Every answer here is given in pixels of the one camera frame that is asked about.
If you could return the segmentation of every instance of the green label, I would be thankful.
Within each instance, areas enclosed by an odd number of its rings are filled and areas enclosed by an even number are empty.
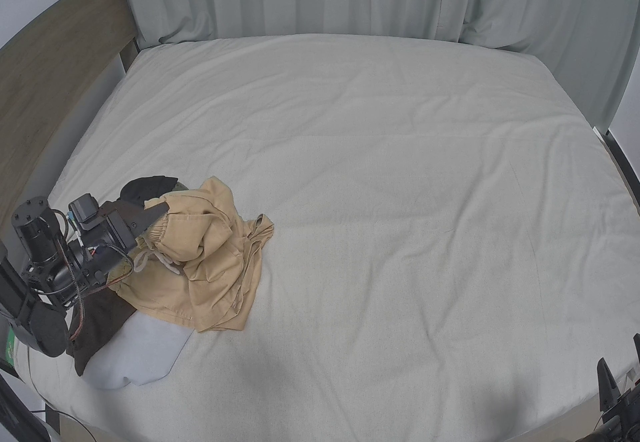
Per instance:
[[[4,359],[9,362],[9,364],[11,364],[11,366],[14,368],[15,365],[13,365],[13,346],[15,344],[15,335],[13,334],[13,329],[9,328],[9,335],[6,338],[6,349],[4,350]]]

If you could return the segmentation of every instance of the bed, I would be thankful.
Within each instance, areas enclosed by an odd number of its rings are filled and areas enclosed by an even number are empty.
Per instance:
[[[144,175],[215,175],[275,235],[242,332],[169,375],[94,390],[17,344],[54,408],[131,442],[504,440],[636,362],[640,216],[537,59],[296,35],[142,51],[52,206]]]

